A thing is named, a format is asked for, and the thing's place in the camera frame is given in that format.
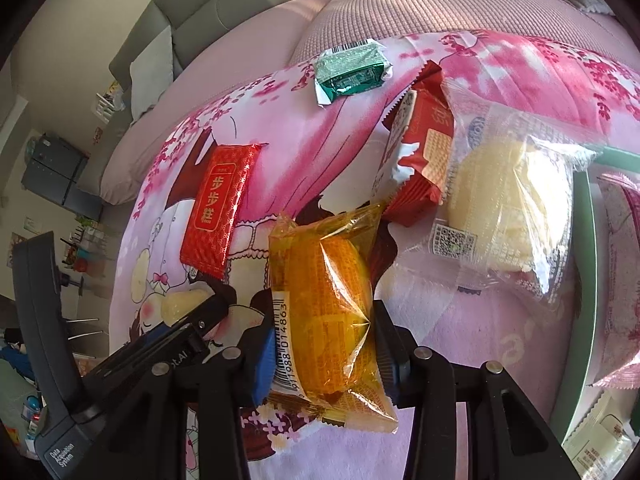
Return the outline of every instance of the barcode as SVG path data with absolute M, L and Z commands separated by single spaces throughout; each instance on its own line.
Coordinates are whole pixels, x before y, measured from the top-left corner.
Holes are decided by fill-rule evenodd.
M 300 388 L 291 348 L 289 293 L 273 291 L 273 324 L 276 333 L 276 373 L 273 390 L 306 399 Z
M 433 254 L 447 258 L 471 258 L 476 248 L 476 235 L 442 224 L 433 226 Z
M 351 43 L 345 43 L 344 45 L 334 46 L 331 49 L 332 54 L 337 54 L 338 52 L 342 52 L 343 50 L 349 50 L 350 48 L 356 48 L 357 46 L 364 46 L 368 44 L 367 40 L 360 41 L 351 41 Z

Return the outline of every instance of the yellow snack package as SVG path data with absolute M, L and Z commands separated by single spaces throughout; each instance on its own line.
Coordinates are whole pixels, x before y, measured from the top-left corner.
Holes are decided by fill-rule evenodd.
M 278 218 L 269 238 L 278 351 L 271 400 L 325 422 L 393 432 L 367 267 L 382 211 L 374 204 L 305 226 Z

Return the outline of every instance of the wall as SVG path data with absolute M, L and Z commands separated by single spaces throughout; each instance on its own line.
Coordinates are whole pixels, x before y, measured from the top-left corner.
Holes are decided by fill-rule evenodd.
M 35 130 L 31 130 L 27 140 L 31 136 L 39 136 Z M 2 208 L 0 208 L 0 294 L 14 300 L 14 276 L 12 270 L 6 265 L 11 233 L 16 233 L 25 238 L 33 236 L 32 233 L 24 229 L 24 217 L 28 216 L 39 222 L 42 231 L 53 231 L 56 239 L 56 261 L 62 268 L 62 257 L 65 251 L 64 242 L 60 237 L 67 238 L 71 231 L 76 228 L 76 215 L 67 211 L 63 207 L 49 202 L 31 191 L 22 187 L 20 180 L 26 168 L 24 162 L 24 147 L 15 160 L 15 164 L 9 175 L 4 191 L 2 192 Z M 79 275 L 70 272 L 72 277 L 78 279 Z M 78 310 L 78 289 L 74 286 L 62 288 L 62 315 L 68 318 L 75 318 Z
M 15 92 L 11 83 L 11 57 L 4 62 L 0 69 L 0 126 L 14 107 Z
M 14 48 L 17 91 L 34 127 L 86 152 L 96 126 L 96 92 L 113 81 L 108 65 L 150 0 L 47 0 Z
M 18 95 L 0 128 L 0 189 L 6 186 L 16 158 L 22 156 L 22 145 L 29 138 L 30 132 L 29 103 Z

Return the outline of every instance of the red packaging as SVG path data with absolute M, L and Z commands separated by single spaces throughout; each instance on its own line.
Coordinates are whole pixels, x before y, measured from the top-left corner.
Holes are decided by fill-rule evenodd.
M 264 144 L 217 146 L 198 189 L 180 261 L 222 280 L 236 212 Z
M 411 226 L 441 202 L 453 139 L 453 115 L 441 83 L 442 69 L 428 62 L 383 121 L 390 135 L 374 200 L 388 201 L 385 220 Z

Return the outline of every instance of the green snack package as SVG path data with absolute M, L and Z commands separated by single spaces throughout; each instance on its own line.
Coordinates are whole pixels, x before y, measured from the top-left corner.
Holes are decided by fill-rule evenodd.
M 375 40 L 354 41 L 325 50 L 314 65 L 319 105 L 329 105 L 341 95 L 377 88 L 391 78 L 392 66 Z

